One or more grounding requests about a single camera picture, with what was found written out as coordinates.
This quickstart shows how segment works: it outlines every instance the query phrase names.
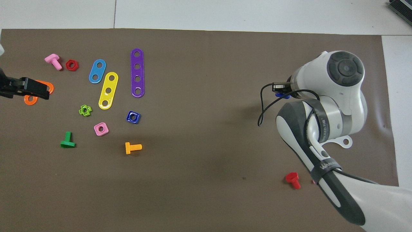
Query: brown mat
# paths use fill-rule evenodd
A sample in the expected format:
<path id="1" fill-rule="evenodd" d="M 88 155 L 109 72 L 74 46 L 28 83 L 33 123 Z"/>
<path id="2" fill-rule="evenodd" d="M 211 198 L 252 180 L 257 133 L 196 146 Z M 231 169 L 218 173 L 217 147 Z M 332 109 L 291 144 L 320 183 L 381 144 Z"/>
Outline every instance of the brown mat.
<path id="1" fill-rule="evenodd" d="M 363 231 L 311 184 L 280 138 L 274 105 L 257 127 L 260 88 L 320 52 L 365 65 L 368 119 L 353 146 L 325 145 L 344 171 L 398 185 L 380 36 L 138 29 L 3 30 L 6 75 L 53 83 L 50 100 L 0 98 L 1 231 Z M 130 94 L 130 52 L 145 56 L 145 95 Z M 79 62 L 57 71 L 51 53 Z M 119 75 L 113 105 L 93 62 Z M 274 99 L 269 90 L 265 104 Z M 80 106 L 92 107 L 90 117 Z M 138 125 L 126 121 L 140 113 Z M 105 122 L 98 137 L 93 126 Z M 60 147 L 66 131 L 76 148 Z M 124 143 L 143 144 L 125 154 Z M 300 190 L 284 182 L 297 171 Z"/>

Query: green nut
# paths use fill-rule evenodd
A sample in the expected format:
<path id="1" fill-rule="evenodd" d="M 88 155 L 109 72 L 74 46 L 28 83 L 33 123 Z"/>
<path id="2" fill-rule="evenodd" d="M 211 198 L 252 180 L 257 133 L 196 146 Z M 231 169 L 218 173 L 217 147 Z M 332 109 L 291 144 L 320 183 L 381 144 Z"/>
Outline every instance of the green nut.
<path id="1" fill-rule="evenodd" d="M 91 110 L 91 107 L 88 107 L 87 105 L 82 105 L 81 107 L 80 107 L 80 110 L 79 110 L 79 114 L 81 114 L 81 115 L 83 115 L 83 116 L 85 116 L 85 117 L 88 117 L 88 116 L 90 116 L 90 112 L 91 112 L 92 110 Z"/>

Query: black cable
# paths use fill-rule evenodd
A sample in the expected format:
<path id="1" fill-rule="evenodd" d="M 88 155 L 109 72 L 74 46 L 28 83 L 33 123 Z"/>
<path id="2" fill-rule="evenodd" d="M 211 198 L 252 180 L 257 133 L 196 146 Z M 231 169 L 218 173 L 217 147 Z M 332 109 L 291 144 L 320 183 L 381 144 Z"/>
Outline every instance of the black cable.
<path id="1" fill-rule="evenodd" d="M 339 174 L 345 175 L 345 176 L 347 176 L 347 177 L 349 177 L 349 178 L 355 179 L 355 180 L 360 180 L 360 181 L 363 181 L 363 182 L 367 182 L 367 183 L 371 183 L 371 184 L 376 184 L 376 185 L 378 185 L 378 183 L 376 183 L 375 181 L 371 181 L 371 180 L 368 180 L 368 179 L 365 179 L 365 178 L 362 178 L 362 177 L 358 177 L 358 176 L 355 176 L 355 175 L 351 175 L 351 174 L 348 174 L 348 173 L 346 173 L 346 172 L 344 172 L 344 171 L 341 171 L 341 170 L 339 170 L 339 169 L 333 169 L 333 171 L 335 171 L 335 172 L 337 172 L 337 173 L 339 173 Z"/>
<path id="2" fill-rule="evenodd" d="M 270 103 L 265 109 L 263 109 L 262 91 L 263 91 L 263 89 L 264 89 L 265 87 L 267 87 L 268 85 L 265 85 L 265 86 L 260 90 L 260 99 L 261 99 L 261 101 L 262 101 L 262 112 L 261 112 L 261 114 L 260 114 L 260 116 L 259 116 L 259 119 L 257 120 L 257 126 L 260 126 L 260 125 L 263 123 L 263 114 L 267 111 L 267 109 L 269 109 L 269 107 L 271 107 L 273 104 L 275 104 L 276 102 L 278 102 L 280 99 L 283 99 L 283 98 L 287 97 L 288 95 L 292 95 L 292 94 L 295 94 L 295 93 L 297 93 L 297 92 L 309 92 L 309 93 L 313 94 L 313 95 L 316 97 L 317 100 L 320 100 L 319 95 L 318 95 L 317 93 L 315 93 L 314 91 L 312 91 L 312 90 L 306 90 L 306 89 L 303 89 L 303 90 L 295 90 L 295 91 L 292 91 L 292 92 L 285 93 L 282 97 L 279 97 L 278 99 L 274 100 L 274 101 L 273 101 L 272 103 Z"/>

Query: orange bolt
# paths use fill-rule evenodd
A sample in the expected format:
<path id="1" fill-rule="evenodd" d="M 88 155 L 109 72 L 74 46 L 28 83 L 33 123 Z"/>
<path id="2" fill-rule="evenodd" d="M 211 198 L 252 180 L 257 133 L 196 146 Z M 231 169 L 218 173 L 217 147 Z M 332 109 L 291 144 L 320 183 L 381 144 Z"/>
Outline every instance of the orange bolt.
<path id="1" fill-rule="evenodd" d="M 124 143 L 124 145 L 126 146 L 126 154 L 130 155 L 130 151 L 138 151 L 142 149 L 142 144 L 134 144 L 134 145 L 130 145 L 129 142 Z"/>

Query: white robotic arm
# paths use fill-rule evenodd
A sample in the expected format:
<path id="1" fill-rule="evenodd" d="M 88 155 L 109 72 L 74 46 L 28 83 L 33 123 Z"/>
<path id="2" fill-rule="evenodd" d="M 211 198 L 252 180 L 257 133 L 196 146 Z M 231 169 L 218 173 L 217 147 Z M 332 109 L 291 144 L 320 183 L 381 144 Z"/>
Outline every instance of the white robotic arm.
<path id="1" fill-rule="evenodd" d="M 299 68 L 285 89 L 301 101 L 286 103 L 276 117 L 282 139 L 296 153 L 326 197 L 349 222 L 369 232 L 412 231 L 412 191 L 354 177 L 322 143 L 361 130 L 367 107 L 361 92 L 364 68 L 344 51 L 323 52 Z"/>

